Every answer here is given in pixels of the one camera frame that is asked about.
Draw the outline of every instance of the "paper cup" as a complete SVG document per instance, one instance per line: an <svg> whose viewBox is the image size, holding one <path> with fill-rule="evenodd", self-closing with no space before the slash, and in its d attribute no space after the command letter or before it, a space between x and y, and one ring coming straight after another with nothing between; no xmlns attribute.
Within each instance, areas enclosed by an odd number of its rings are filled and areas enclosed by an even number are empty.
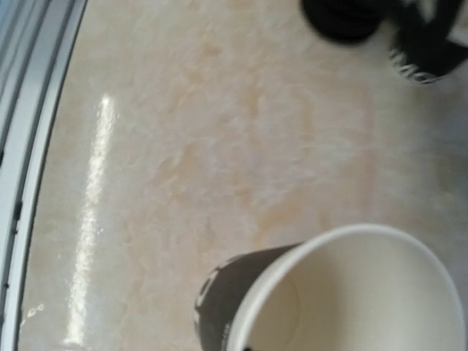
<svg viewBox="0 0 468 351"><path fill-rule="evenodd" d="M203 351L466 351L442 263L374 224L220 265L197 298L195 327Z"/></svg>

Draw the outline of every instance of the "metal threshold strip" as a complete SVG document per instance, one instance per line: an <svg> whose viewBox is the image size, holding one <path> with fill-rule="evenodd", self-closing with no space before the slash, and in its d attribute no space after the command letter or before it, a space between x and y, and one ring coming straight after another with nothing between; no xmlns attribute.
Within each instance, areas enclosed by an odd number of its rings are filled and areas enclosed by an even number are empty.
<svg viewBox="0 0 468 351"><path fill-rule="evenodd" d="M16 350L39 181L86 0L17 0L0 23L0 351Z"/></svg>

